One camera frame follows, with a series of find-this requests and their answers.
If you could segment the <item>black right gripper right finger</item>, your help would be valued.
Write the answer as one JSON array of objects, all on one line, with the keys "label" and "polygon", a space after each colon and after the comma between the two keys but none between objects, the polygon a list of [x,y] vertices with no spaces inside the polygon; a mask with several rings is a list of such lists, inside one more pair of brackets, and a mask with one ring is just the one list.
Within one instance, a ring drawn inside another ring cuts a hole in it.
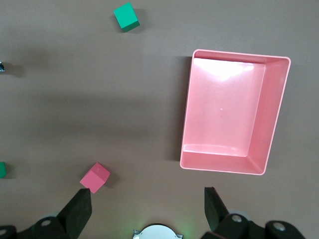
[{"label": "black right gripper right finger", "polygon": [[264,227],[243,215],[230,213],[214,187],[204,188],[204,211],[210,231],[204,239],[303,239],[302,233],[284,221],[268,221]]}]

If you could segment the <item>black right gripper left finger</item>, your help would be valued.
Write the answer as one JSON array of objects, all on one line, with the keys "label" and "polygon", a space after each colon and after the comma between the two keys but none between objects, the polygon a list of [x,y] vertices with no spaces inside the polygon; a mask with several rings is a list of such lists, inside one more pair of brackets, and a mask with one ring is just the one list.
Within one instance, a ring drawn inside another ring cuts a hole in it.
[{"label": "black right gripper left finger", "polygon": [[0,227],[2,239],[77,239],[92,215],[91,193],[80,189],[55,217],[45,217],[21,232],[13,225]]}]

